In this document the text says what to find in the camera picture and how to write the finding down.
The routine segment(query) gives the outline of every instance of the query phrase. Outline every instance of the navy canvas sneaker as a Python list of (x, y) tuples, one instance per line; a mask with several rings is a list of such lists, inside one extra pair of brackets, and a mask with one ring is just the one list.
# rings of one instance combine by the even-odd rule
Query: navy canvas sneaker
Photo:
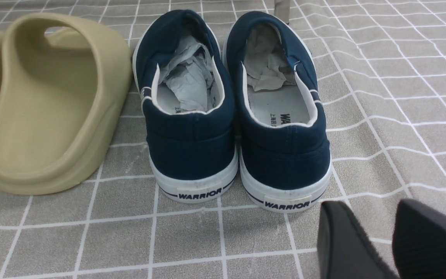
[(133, 55), (151, 168), (173, 200), (223, 194), (238, 170), (234, 96), (218, 41), (191, 10), (174, 10), (146, 30)]
[(223, 51), (237, 95), (248, 196), (273, 212), (310, 208), (331, 176), (311, 53), (283, 21), (258, 11), (239, 18)]

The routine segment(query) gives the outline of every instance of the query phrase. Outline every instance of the white rubber sole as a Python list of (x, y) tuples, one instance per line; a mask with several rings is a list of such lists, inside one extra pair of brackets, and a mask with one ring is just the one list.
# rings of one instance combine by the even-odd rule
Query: white rubber sole
[(282, 190), (264, 185), (251, 176), (240, 153), (240, 176), (247, 195), (260, 208), (277, 213), (294, 213), (311, 208), (324, 194), (331, 177), (331, 163), (324, 177), (313, 185)]
[(215, 175), (198, 180), (179, 180), (160, 173), (151, 157), (149, 163), (161, 191), (174, 201), (181, 203), (203, 203), (223, 195), (233, 184), (238, 171), (238, 154), (235, 149), (232, 162)]

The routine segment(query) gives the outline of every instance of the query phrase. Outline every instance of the shoe pair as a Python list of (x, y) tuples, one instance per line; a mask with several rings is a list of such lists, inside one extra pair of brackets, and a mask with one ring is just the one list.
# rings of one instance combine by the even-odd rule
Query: shoe pair
[(220, 53), (212, 30), (191, 10), (158, 18), (135, 49), (157, 184), (173, 200), (205, 202), (228, 190), (240, 163), (242, 183), (258, 206), (306, 210), (331, 176), (311, 53), (283, 21), (258, 11), (239, 18), (222, 59)]
[(94, 173), (131, 85), (130, 54), (115, 30), (62, 14), (28, 14), (0, 32), (2, 191), (51, 194)]

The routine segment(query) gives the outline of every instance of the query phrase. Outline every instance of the gray fabric surface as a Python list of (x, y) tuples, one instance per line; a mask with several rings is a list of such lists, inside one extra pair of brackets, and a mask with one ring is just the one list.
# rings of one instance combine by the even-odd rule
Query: gray fabric surface
[[(0, 0), (0, 30), (57, 12), (108, 25), (133, 49), (170, 9), (200, 12), (223, 43), (237, 17), (272, 13), (273, 0)], [(334, 170), (322, 201), (350, 205), (393, 266), (401, 198), (446, 214), (446, 0), (292, 0), (290, 26), (314, 56), (328, 117)], [(0, 192), (0, 277), (318, 278), (318, 205), (266, 212), (239, 178), (218, 200), (176, 203), (155, 187), (145, 140), (132, 87), (89, 180), (49, 196)]]

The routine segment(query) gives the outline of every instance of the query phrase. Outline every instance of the white insole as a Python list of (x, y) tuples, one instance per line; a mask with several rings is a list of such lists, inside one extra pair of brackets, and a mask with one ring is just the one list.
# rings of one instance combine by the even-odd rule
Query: white insole
[(278, 90), (254, 92), (247, 87), (249, 106), (262, 123), (281, 126), (287, 123), (308, 123), (306, 103), (297, 86), (283, 86)]

